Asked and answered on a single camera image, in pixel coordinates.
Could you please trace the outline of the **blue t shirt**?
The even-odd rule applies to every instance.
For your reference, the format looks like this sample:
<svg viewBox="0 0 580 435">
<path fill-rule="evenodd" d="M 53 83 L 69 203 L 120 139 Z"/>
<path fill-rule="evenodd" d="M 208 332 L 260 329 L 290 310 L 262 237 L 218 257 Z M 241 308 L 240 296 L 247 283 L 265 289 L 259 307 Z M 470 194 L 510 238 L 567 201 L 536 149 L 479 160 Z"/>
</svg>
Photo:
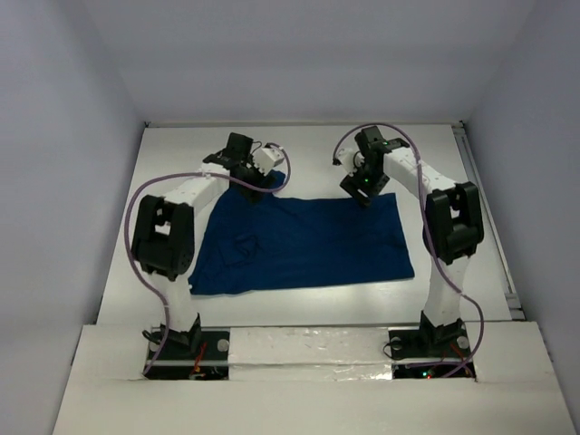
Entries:
<svg viewBox="0 0 580 435">
<path fill-rule="evenodd" d="M 415 276 L 394 194 L 361 208 L 352 198 L 279 198 L 252 204 L 234 189 L 209 215 L 193 295 L 355 285 Z"/>
</svg>

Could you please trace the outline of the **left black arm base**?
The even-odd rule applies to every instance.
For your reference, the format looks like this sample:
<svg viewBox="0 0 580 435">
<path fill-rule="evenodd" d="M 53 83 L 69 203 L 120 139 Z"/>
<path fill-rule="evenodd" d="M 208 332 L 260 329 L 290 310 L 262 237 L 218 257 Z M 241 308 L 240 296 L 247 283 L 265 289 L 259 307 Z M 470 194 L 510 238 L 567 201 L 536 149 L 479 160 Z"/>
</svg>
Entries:
<svg viewBox="0 0 580 435">
<path fill-rule="evenodd" d="M 224 381 L 228 379 L 228 352 L 230 331 L 228 329 L 200 330 L 193 346 L 168 339 L 160 355 L 147 369 L 158 349 L 162 337 L 159 329 L 149 333 L 152 342 L 144 363 L 144 376 L 157 381 Z"/>
</svg>

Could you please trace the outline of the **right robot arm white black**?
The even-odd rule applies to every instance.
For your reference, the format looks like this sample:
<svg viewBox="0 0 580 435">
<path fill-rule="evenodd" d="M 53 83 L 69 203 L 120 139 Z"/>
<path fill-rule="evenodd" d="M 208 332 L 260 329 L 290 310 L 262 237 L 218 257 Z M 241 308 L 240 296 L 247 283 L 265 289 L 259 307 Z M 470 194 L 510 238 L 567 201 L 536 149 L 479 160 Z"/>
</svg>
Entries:
<svg viewBox="0 0 580 435">
<path fill-rule="evenodd" d="M 460 318 L 461 286 L 484 238 L 478 187 L 440 174 L 423 162 L 405 133 L 382 136 L 366 123 L 351 129 L 357 147 L 336 145 L 333 164 L 344 168 L 341 188 L 367 208 L 390 180 L 404 186 L 420 204 L 423 243 L 430 254 L 430 288 L 416 329 L 392 329 L 388 348 L 393 360 L 444 358 L 452 346 L 467 343 Z"/>
</svg>

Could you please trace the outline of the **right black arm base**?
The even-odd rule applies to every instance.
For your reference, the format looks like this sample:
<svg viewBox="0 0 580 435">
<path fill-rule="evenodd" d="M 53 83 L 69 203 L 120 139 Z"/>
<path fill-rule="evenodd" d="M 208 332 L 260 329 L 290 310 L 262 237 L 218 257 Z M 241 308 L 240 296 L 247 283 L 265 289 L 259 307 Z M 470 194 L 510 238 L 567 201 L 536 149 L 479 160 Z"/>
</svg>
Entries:
<svg viewBox="0 0 580 435">
<path fill-rule="evenodd" d="M 470 342 L 465 328 L 447 342 L 429 344 L 420 335 L 419 328 L 390 328 L 388 340 L 382 346 L 384 355 L 391 360 L 395 380 L 430 380 L 446 376 L 476 380 L 473 362 L 450 374 L 470 355 Z"/>
</svg>

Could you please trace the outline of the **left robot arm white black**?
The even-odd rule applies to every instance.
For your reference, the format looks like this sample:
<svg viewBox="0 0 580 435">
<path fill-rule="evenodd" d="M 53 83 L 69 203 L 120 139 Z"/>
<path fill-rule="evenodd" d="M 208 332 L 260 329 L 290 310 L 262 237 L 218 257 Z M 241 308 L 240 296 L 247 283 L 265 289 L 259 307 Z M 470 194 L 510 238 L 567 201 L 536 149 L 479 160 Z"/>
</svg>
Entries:
<svg viewBox="0 0 580 435">
<path fill-rule="evenodd" d="M 198 352 L 199 319 L 192 313 L 185 277 L 195 256 L 195 218 L 230 189 L 254 201 L 276 192 L 274 170 L 287 162 L 282 147 L 230 133 L 224 149 L 207 155 L 199 169 L 178 175 L 179 186 L 160 196 L 143 188 L 134 194 L 126 213 L 134 229 L 125 231 L 125 246 L 138 278 L 164 310 L 159 331 L 145 334 L 150 342 L 182 358 Z"/>
</svg>

